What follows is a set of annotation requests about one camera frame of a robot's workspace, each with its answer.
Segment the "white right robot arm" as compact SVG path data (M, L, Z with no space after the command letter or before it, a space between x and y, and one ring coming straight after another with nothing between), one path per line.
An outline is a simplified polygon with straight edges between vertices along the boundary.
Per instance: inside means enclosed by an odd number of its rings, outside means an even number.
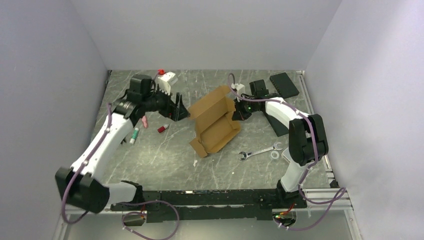
M255 97L244 93L244 85L228 76L227 84L235 95L233 120L244 121L254 112L264 112L288 129L288 148L283 153L289 166L277 183L276 203L289 207L302 191L307 171L329 151L323 119L318 114L298 110L282 97Z

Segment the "brown cardboard paper box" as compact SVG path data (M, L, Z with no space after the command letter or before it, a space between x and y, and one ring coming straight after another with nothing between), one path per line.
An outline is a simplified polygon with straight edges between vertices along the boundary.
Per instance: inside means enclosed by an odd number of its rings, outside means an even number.
M188 108L196 133L189 144L200 158L219 152L241 131L240 122L233 120L236 108L229 92L221 85Z

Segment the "pink tube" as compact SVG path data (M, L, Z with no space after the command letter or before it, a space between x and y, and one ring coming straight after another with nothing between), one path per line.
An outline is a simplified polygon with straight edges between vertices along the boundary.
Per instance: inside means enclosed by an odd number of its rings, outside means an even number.
M142 125L145 129L147 129L149 127L148 119L145 115L141 118L141 122L142 122Z

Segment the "red small bottle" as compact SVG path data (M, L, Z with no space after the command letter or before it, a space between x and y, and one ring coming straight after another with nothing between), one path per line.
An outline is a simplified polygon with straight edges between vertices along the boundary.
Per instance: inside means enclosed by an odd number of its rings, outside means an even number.
M169 125L168 124L164 124L163 126L161 126L161 127L159 127L158 129L157 129L157 132L158 133L163 133L165 130L167 130L169 128Z

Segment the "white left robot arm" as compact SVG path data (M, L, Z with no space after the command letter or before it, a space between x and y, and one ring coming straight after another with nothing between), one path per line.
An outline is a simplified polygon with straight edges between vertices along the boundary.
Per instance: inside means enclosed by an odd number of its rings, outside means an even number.
M177 80L173 72L155 77L135 74L130 78L123 96L107 105L105 122L87 149L70 167L57 170L55 181L63 209L71 205L97 214L114 204L124 203L131 210L143 205L140 184L123 180L107 186L99 178L118 146L145 119L146 113L157 112L174 122L189 116L181 93L172 99L171 87Z

